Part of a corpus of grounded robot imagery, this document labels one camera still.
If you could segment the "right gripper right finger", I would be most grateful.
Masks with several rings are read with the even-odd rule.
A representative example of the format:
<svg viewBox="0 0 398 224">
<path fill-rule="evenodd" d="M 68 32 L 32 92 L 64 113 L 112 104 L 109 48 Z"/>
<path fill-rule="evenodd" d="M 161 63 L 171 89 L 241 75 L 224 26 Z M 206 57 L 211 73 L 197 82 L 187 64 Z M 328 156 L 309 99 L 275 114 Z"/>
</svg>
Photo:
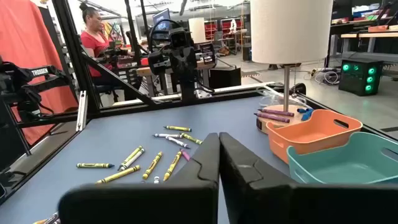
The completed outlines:
<svg viewBox="0 0 398 224">
<path fill-rule="evenodd" d="M 230 224 L 398 224 L 398 185 L 300 184 L 228 133 L 220 175 Z"/>
</svg>

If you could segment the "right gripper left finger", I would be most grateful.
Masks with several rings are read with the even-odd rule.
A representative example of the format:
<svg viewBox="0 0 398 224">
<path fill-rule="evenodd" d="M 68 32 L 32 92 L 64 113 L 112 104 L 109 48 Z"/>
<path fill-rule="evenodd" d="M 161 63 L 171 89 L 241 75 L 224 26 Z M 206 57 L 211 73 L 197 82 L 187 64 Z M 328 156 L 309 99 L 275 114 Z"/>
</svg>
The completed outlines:
<svg viewBox="0 0 398 224">
<path fill-rule="evenodd" d="M 217 224 L 220 140 L 207 135 L 160 184 L 87 184 L 58 203 L 61 224 Z"/>
</svg>

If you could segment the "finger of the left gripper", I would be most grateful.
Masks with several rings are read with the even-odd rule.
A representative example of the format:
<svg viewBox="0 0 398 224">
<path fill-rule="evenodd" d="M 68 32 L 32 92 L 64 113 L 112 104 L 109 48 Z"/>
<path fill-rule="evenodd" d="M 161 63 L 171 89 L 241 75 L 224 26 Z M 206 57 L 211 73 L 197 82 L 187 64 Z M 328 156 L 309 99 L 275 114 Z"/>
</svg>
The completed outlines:
<svg viewBox="0 0 398 224">
<path fill-rule="evenodd" d="M 184 78 L 186 81 L 194 81 L 195 68 L 196 68 L 196 56 L 193 49 L 184 49 Z"/>
<path fill-rule="evenodd" d="M 174 74 L 177 76 L 177 80 L 181 81 L 183 75 L 183 53 L 181 51 L 171 51 L 171 65 Z"/>
</svg>

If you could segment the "white cylindrical lampshade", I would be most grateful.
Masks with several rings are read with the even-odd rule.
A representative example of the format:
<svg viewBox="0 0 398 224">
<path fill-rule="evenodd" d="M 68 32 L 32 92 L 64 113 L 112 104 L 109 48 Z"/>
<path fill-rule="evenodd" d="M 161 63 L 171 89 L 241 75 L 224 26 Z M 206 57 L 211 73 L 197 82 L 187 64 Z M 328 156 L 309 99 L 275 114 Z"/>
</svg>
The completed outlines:
<svg viewBox="0 0 398 224">
<path fill-rule="evenodd" d="M 195 17 L 188 20 L 191 37 L 195 44 L 206 42 L 205 37 L 205 18 Z"/>
</svg>

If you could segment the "black box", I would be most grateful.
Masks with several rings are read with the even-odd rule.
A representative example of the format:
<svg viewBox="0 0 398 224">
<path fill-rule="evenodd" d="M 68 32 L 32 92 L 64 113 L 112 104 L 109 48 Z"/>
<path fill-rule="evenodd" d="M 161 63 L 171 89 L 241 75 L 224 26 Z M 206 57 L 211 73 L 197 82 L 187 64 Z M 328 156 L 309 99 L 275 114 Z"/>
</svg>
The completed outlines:
<svg viewBox="0 0 398 224">
<path fill-rule="evenodd" d="M 226 88 L 241 85 L 240 68 L 213 68 L 209 73 L 209 85 L 211 88 Z"/>
</svg>

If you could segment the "computer monitor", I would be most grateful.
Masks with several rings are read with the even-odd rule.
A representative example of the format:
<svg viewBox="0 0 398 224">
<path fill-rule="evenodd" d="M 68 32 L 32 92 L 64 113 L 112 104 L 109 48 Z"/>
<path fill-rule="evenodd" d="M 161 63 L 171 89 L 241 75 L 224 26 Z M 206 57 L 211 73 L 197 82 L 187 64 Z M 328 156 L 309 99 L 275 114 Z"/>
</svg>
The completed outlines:
<svg viewBox="0 0 398 224">
<path fill-rule="evenodd" d="M 152 16 L 154 27 L 153 30 L 155 34 L 153 38 L 155 39 L 167 39 L 169 37 L 170 22 L 164 21 L 164 19 L 170 19 L 169 9 L 164 9 L 159 13 Z"/>
</svg>

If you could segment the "red storage shelves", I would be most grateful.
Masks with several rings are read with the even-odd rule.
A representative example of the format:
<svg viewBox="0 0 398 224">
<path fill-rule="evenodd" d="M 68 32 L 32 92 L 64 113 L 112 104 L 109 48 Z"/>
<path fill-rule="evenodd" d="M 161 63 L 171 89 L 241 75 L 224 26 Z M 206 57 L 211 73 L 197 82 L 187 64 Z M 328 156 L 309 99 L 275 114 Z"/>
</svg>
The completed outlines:
<svg viewBox="0 0 398 224">
<path fill-rule="evenodd" d="M 205 20 L 206 40 L 215 40 L 216 32 L 222 33 L 222 38 L 234 37 L 239 31 L 244 30 L 244 24 L 240 18 L 229 18 L 219 20 Z"/>
</svg>

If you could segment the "teal plastic bin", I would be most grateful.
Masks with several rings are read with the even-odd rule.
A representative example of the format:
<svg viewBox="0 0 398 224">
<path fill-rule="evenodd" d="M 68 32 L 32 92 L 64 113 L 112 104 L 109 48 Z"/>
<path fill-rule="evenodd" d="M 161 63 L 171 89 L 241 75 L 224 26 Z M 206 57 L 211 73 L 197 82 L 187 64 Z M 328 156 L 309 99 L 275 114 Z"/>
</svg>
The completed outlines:
<svg viewBox="0 0 398 224">
<path fill-rule="evenodd" d="M 290 176 L 305 184 L 398 184 L 398 142 L 355 132 L 345 145 L 308 154 L 287 148 Z"/>
</svg>

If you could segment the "person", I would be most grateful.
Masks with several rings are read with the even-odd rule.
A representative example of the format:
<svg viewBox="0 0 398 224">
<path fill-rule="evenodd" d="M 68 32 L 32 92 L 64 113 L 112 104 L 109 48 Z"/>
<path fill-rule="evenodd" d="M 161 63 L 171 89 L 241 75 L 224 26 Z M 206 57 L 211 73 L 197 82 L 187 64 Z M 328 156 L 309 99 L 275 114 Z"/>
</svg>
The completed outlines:
<svg viewBox="0 0 398 224">
<path fill-rule="evenodd" d="M 103 34 L 103 25 L 99 12 L 85 3 L 80 4 L 83 22 L 86 29 L 81 33 L 80 39 L 90 57 L 96 58 L 109 47 L 109 42 Z M 109 75 L 102 75 L 95 68 L 89 66 L 92 82 L 95 85 L 118 86 L 119 82 Z"/>
</svg>

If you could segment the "orange plastic bin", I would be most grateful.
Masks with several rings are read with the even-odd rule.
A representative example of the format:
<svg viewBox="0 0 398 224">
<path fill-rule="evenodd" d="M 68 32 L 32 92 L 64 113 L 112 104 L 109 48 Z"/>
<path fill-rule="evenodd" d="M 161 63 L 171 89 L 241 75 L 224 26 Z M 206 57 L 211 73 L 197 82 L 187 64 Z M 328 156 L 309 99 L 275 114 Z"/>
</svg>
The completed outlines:
<svg viewBox="0 0 398 224">
<path fill-rule="evenodd" d="M 342 146 L 350 135 L 363 127 L 362 122 L 331 110 L 314 110 L 311 117 L 301 123 L 276 128 L 266 123 L 270 150 L 288 163 L 287 148 L 292 146 L 297 154 Z"/>
</svg>

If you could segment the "silver aluminium bar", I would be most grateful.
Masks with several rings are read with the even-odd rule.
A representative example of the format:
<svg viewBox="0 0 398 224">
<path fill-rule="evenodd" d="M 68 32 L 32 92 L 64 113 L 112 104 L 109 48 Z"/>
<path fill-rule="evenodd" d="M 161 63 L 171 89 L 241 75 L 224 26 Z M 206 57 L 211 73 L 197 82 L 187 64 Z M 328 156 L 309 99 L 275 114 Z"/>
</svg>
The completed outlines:
<svg viewBox="0 0 398 224">
<path fill-rule="evenodd" d="M 80 92 L 78 114 L 76 120 L 76 132 L 83 131 L 86 126 L 88 97 L 86 90 Z"/>
</svg>

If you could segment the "orange fabric screen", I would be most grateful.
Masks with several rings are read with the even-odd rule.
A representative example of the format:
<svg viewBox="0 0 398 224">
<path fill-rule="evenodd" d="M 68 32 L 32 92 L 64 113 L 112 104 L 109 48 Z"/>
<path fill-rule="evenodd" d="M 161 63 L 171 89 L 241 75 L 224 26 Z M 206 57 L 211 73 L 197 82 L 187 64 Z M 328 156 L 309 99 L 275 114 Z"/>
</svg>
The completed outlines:
<svg viewBox="0 0 398 224">
<path fill-rule="evenodd" d="M 35 68 L 62 64 L 39 7 L 31 0 L 0 0 L 0 56 L 18 67 Z M 40 93 L 41 103 L 55 113 L 77 107 L 75 94 L 69 86 L 60 86 Z M 53 125 L 24 128 L 27 142 L 33 145 Z"/>
</svg>

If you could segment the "black computer green lights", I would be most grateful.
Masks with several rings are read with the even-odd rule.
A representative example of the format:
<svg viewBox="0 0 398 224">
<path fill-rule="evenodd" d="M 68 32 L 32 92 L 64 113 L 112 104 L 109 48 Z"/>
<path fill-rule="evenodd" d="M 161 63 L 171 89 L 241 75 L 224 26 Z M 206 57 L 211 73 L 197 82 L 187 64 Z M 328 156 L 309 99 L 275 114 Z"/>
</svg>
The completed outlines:
<svg viewBox="0 0 398 224">
<path fill-rule="evenodd" d="M 383 61 L 366 58 L 343 59 L 338 89 L 357 96 L 376 95 L 382 68 Z"/>
</svg>

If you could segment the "wooden desk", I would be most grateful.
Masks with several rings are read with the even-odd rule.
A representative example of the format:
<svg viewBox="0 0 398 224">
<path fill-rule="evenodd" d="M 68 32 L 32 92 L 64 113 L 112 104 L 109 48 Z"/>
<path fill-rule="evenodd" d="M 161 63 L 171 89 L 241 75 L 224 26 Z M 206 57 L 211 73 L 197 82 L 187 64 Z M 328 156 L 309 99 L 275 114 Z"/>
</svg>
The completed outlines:
<svg viewBox="0 0 398 224">
<path fill-rule="evenodd" d="M 325 59 L 328 66 L 329 57 L 334 58 L 368 58 L 381 60 L 386 63 L 398 63 L 398 54 L 374 53 L 376 39 L 398 38 L 398 25 L 392 29 L 388 25 L 371 26 L 372 20 L 338 22 L 330 26 L 329 52 Z M 365 52 L 350 51 L 350 39 L 358 41 L 368 39 L 368 47 Z"/>
</svg>

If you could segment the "black aluminium table frame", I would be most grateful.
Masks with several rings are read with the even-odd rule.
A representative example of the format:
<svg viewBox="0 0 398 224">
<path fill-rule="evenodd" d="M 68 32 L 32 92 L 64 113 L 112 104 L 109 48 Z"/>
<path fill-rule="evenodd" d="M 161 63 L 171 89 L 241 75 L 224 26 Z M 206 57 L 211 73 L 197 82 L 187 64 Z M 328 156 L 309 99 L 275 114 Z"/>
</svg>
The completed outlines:
<svg viewBox="0 0 398 224">
<path fill-rule="evenodd" d="M 260 83 L 255 87 L 236 86 L 232 90 L 219 89 L 211 97 L 191 101 L 182 101 L 179 96 L 171 95 L 166 96 L 163 100 L 156 100 L 143 95 L 142 93 L 136 93 L 137 102 L 135 103 L 125 103 L 121 106 L 115 106 L 114 108 L 100 108 L 100 101 L 96 97 L 96 90 L 94 89 L 94 84 L 88 73 L 87 67 L 95 67 L 112 76 L 115 80 L 118 79 L 118 76 L 100 65 L 94 59 L 90 58 L 87 55 L 86 50 L 79 45 L 80 42 L 75 33 L 75 26 L 73 25 L 72 14 L 67 0 L 53 0 L 53 4 L 57 17 L 60 19 L 62 31 L 65 32 L 64 36 L 66 38 L 66 46 L 69 50 L 74 70 L 78 74 L 78 81 L 80 82 L 82 89 L 86 90 L 87 93 L 88 107 L 86 118 L 88 119 L 249 98 L 259 96 L 259 92 L 267 88 L 266 84 Z M 0 130 L 6 130 L 11 135 L 10 139 L 0 136 L 0 149 L 5 150 L 6 152 L 22 151 L 27 156 L 31 156 L 31 147 L 22 132 L 24 128 L 67 123 L 77 118 L 78 110 L 55 114 L 47 118 L 39 118 L 34 121 L 18 122 L 9 106 L 10 99 L 10 96 L 0 94 Z"/>
</svg>

